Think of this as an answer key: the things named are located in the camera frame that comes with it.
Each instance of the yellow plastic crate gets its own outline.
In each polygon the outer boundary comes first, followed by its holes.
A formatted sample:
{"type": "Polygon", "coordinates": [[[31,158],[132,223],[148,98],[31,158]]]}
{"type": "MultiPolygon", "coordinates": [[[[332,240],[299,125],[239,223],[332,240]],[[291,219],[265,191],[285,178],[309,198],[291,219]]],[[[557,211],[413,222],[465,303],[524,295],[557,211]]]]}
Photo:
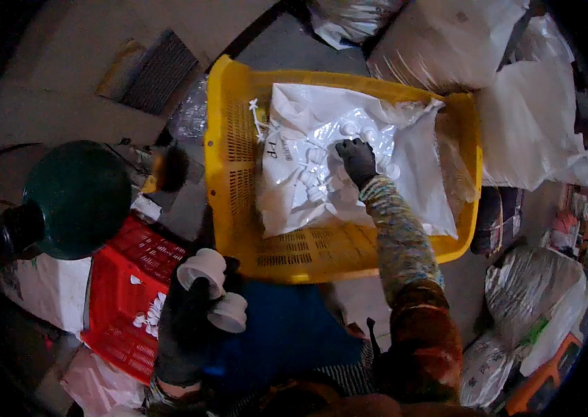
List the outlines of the yellow plastic crate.
{"type": "MultiPolygon", "coordinates": [[[[248,101],[270,106],[273,83],[301,83],[347,88],[390,103],[446,103],[456,123],[461,156],[477,189],[481,187],[479,118],[470,94],[441,97],[427,91],[356,75],[312,71],[252,71],[226,55],[208,77],[208,130],[205,137],[206,185],[213,208],[217,250],[240,260],[240,271],[253,279],[306,284],[359,278],[377,273],[376,229],[344,223],[332,228],[307,227],[262,239],[263,225],[255,207],[256,128],[248,101]]],[[[440,263],[455,260],[470,246],[478,202],[466,204],[456,224],[458,240],[433,236],[440,263]]]]}

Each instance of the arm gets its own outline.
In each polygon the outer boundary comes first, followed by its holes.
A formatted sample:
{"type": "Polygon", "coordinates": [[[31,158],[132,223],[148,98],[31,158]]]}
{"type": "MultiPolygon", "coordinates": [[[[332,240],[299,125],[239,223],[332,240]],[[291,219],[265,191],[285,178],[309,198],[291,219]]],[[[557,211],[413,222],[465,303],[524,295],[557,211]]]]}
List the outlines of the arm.
{"type": "Polygon", "coordinates": [[[377,226],[377,255],[384,295],[391,307],[407,284],[429,280],[444,288],[431,242],[390,179],[373,177],[359,198],[377,226]]]}
{"type": "Polygon", "coordinates": [[[173,278],[159,322],[158,354],[146,393],[148,416],[205,416],[207,393],[201,388],[202,353],[212,325],[208,280],[197,279],[185,290],[173,278]]]}
{"type": "Polygon", "coordinates": [[[380,390],[401,403],[456,402],[462,347],[431,242],[394,183],[373,177],[360,198],[378,229],[390,350],[375,361],[380,390]]]}

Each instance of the plastic bag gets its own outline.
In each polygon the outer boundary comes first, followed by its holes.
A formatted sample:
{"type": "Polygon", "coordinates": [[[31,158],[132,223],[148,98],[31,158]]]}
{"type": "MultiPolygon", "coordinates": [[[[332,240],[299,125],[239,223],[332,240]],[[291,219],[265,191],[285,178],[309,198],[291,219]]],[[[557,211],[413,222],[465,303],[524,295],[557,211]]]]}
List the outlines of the plastic bag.
{"type": "Polygon", "coordinates": [[[373,77],[436,93],[490,84],[528,0],[415,1],[368,59],[373,77]]]}
{"type": "Polygon", "coordinates": [[[86,417],[101,417],[116,405],[138,408],[145,398],[144,386],[113,368],[90,349],[81,346],[60,380],[86,417]]]}
{"type": "Polygon", "coordinates": [[[264,143],[256,198],[264,236],[312,222],[373,226],[334,147],[357,136],[368,138],[378,166],[398,167],[398,190],[428,224],[427,231],[454,236],[434,140],[434,118],[442,105],[433,100],[392,106],[348,89],[274,84],[272,128],[264,143]],[[346,131],[349,125],[354,134],[346,131]]]}
{"type": "Polygon", "coordinates": [[[586,277],[581,272],[579,279],[547,314],[548,324],[521,363],[523,376],[530,376],[558,351],[586,305],[585,288],[586,277]]]}
{"type": "Polygon", "coordinates": [[[0,291],[53,326],[80,332],[91,261],[90,257],[61,260],[46,254],[17,260],[0,271],[0,291]]]}
{"type": "Polygon", "coordinates": [[[515,248],[501,268],[486,272],[486,303],[500,336],[511,348],[528,344],[537,337],[533,325],[550,321],[551,309],[582,275],[579,262],[558,252],[515,248]]]}
{"type": "Polygon", "coordinates": [[[474,186],[472,175],[461,157],[458,141],[450,135],[450,128],[446,115],[439,114],[435,122],[435,135],[440,155],[442,182],[447,193],[449,208],[454,215],[454,220],[457,220],[465,203],[477,201],[480,191],[474,186]]]}
{"type": "Polygon", "coordinates": [[[208,74],[197,79],[188,90],[176,111],[166,124],[166,129],[178,142],[202,145],[206,134],[208,116],[208,74]]]}
{"type": "Polygon", "coordinates": [[[362,43],[375,35],[407,0],[315,0],[309,6],[315,33],[341,50],[343,39],[362,43]]]}
{"type": "Polygon", "coordinates": [[[464,407],[487,407],[505,386],[515,354],[499,336],[484,334],[463,353],[461,395],[464,407]]]}
{"type": "Polygon", "coordinates": [[[588,165],[581,169],[588,151],[582,136],[574,134],[571,65],[558,60],[507,65],[476,97],[484,186],[532,191],[545,179],[569,175],[571,167],[571,175],[588,183],[588,165]]]}
{"type": "Polygon", "coordinates": [[[575,61],[572,49],[565,41],[553,18],[546,13],[530,19],[514,50],[515,61],[544,61],[561,59],[575,61]]]}

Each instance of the red plastic crate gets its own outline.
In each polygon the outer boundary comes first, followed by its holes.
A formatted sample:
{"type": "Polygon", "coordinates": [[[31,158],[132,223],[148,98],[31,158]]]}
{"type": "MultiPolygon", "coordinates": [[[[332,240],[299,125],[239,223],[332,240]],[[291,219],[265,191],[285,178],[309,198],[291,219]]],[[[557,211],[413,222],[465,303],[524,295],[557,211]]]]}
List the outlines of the red plastic crate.
{"type": "Polygon", "coordinates": [[[148,311],[158,292],[167,293],[174,269],[186,256],[185,249],[130,215],[92,259],[90,326],[81,338],[106,362],[144,384],[150,382],[157,339],[132,321],[148,311]],[[141,284],[132,284],[132,275],[141,284]]]}

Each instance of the black glove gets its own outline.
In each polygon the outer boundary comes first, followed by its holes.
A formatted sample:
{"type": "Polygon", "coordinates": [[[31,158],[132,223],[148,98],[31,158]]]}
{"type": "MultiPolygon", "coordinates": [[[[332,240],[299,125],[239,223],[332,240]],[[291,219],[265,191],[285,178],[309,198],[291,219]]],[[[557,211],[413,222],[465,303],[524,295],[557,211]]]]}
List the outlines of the black glove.
{"type": "Polygon", "coordinates": [[[368,181],[377,175],[373,147],[356,138],[345,139],[336,144],[336,150],[345,163],[345,171],[349,178],[354,181],[359,191],[363,190],[368,181]]]}
{"type": "MultiPolygon", "coordinates": [[[[238,260],[225,257],[225,289],[238,292],[238,260]]],[[[154,373],[167,384],[186,387],[200,381],[202,368],[210,360],[215,346],[228,334],[208,321],[208,312],[219,300],[209,300],[210,283],[198,278],[189,291],[174,275],[158,329],[158,354],[154,373]]]]}

